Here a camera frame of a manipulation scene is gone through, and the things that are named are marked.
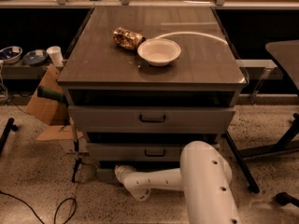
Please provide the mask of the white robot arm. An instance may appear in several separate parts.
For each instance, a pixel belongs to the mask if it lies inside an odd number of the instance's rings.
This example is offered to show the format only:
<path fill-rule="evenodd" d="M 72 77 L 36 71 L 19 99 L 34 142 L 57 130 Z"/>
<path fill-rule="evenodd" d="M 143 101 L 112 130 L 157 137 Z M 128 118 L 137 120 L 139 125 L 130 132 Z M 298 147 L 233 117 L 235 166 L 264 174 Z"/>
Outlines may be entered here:
<path fill-rule="evenodd" d="M 212 145 L 193 141 L 180 154 L 179 167 L 154 172 L 138 172 L 129 165 L 115 168 L 117 180 L 138 201 L 152 189 L 184 193 L 190 224 L 241 224 L 230 189 L 232 170 Z"/>

